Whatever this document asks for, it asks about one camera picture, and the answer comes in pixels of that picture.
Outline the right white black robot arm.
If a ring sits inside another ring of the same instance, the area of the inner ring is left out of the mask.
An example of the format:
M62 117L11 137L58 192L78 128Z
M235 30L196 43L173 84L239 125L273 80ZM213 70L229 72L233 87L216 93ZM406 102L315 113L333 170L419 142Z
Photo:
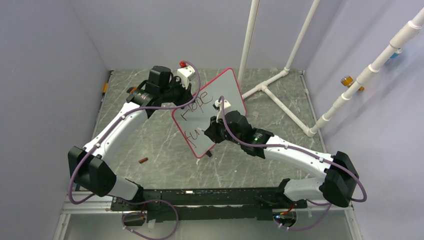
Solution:
M346 153L329 154L298 146L270 131L252 127L238 111L230 111L220 119L211 117L204 134L216 144L229 141L250 156L292 164L310 174L308 179L285 178L280 182L275 200L282 208L303 200L326 200L346 208L355 201L356 187L361 186L359 174Z

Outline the red-framed whiteboard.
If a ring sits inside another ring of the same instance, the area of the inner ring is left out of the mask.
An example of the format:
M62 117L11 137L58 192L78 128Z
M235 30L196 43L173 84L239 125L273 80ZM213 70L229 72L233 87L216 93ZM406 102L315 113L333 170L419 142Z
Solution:
M210 119L218 111L213 107L220 96L231 105L231 110L246 115L247 109L238 86L236 74L232 68L227 68L200 89L196 100L185 108L175 109L171 113L177 128L196 158L202 158L214 147L203 130L210 125Z

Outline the brown marker cap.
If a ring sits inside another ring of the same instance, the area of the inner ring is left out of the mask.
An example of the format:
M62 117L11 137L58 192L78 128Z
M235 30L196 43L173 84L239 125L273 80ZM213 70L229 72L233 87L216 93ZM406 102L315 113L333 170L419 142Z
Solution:
M138 161L138 163L139 164L143 164L143 163L145 163L146 161L148 161L149 159L147 158L147 157L145 157L145 158L143 158L143 159L140 159L139 161Z

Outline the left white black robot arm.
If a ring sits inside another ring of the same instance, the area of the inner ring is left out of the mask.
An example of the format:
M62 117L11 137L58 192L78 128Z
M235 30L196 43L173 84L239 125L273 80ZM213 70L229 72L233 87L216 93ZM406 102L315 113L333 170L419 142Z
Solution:
M155 111L183 109L193 103L199 91L192 94L191 80L200 75L189 61L181 61L176 74L165 66L155 65L148 78L138 86L127 89L128 96L118 114L90 142L83 147L73 146L68 154L70 183L68 198L79 205L86 200L75 200L73 186L77 184L90 191L93 196L111 196L120 199L131 210L139 209L144 201L144 188L121 176L110 168L116 152L127 138L142 126Z

